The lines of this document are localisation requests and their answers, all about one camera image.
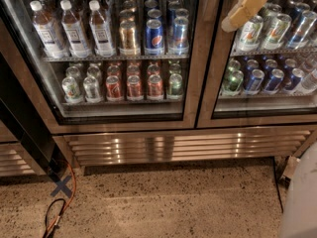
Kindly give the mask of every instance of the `refrigerator door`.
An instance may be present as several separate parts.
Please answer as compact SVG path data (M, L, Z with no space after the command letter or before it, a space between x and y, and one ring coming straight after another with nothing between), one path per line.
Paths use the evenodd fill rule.
M226 33L224 0L198 127L316 121L317 0L267 0Z
M50 0L51 14L43 2L46 25L39 23L36 29L30 6L33 1L1 0L2 17L48 103L46 109L53 113L47 119L48 113L42 112L51 132L194 127L219 0L104 0L111 19L104 24L112 26L105 32L112 37L106 40L108 44L98 41L101 36L88 20L90 0L78 0L83 7L74 3L83 12L82 24L77 25L84 32L70 30L66 18L60 25L61 0ZM149 23L146 14L151 8L160 9L162 27ZM181 9L179 19L175 19L176 9ZM124 20L136 25L131 27ZM106 49L102 45L113 49L101 50ZM84 80L88 75L98 82Z

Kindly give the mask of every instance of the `green can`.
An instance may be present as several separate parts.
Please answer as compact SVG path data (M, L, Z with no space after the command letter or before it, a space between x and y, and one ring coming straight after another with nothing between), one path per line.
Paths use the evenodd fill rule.
M231 59L226 67L225 80L229 80L229 76L232 74L232 72L239 70L240 68L241 64L237 60Z
M183 90L182 90L182 77L181 77L181 75L180 74L172 74L169 77L167 94L173 95L173 96L181 96L182 93L183 93Z
M235 70L229 75L228 80L224 83L224 89L226 91L239 91L243 81L244 74L239 70Z
M181 66L178 63L172 63L168 69L169 75L180 74L181 75Z

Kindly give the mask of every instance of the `tan robotic arm part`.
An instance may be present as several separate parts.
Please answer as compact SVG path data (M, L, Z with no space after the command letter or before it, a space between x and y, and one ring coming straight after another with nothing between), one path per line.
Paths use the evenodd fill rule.
M254 17L267 0L238 0L222 22L225 32L233 32Z

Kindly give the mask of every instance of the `blue tape cross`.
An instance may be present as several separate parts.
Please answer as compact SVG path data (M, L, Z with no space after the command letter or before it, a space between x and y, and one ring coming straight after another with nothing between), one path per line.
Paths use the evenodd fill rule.
M71 176L67 176L64 180L60 180L58 182L55 182L57 185L56 189L53 190L51 193L51 196L56 196L60 191L64 192L68 198L71 197L72 192L71 190L66 186L66 184L71 180Z

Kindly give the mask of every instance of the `speckled terrazzo floor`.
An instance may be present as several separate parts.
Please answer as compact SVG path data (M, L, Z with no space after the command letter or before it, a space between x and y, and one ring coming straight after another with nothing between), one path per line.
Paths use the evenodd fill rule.
M87 168L54 237L277 237L272 160ZM42 237L55 184L0 178L0 237Z

